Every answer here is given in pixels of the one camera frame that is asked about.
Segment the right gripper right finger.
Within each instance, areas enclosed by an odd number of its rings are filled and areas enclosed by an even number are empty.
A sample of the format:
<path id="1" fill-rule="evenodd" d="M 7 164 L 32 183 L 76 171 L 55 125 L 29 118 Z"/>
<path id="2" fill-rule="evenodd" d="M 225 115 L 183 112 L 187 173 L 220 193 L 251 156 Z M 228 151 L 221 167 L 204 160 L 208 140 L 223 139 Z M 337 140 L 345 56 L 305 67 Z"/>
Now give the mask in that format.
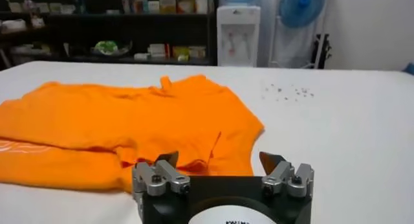
<path id="1" fill-rule="evenodd" d="M 259 152 L 259 159 L 266 176 L 261 179 L 265 196 L 272 197 L 286 191 L 290 197 L 313 197 L 314 170 L 311 165 L 301 163 L 297 169 L 281 155 Z"/>

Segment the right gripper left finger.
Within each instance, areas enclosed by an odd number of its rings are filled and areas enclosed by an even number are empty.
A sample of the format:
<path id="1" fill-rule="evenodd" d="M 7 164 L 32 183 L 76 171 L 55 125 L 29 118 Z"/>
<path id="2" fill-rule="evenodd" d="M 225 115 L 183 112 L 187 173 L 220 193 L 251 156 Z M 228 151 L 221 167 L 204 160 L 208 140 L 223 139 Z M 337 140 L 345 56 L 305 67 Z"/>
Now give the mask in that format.
<path id="1" fill-rule="evenodd" d="M 133 195 L 146 193 L 162 196 L 167 192 L 167 187 L 178 195 L 188 194 L 190 177 L 176 171 L 178 158 L 179 153 L 175 151 L 159 155 L 152 165 L 137 162 L 132 169 Z"/>

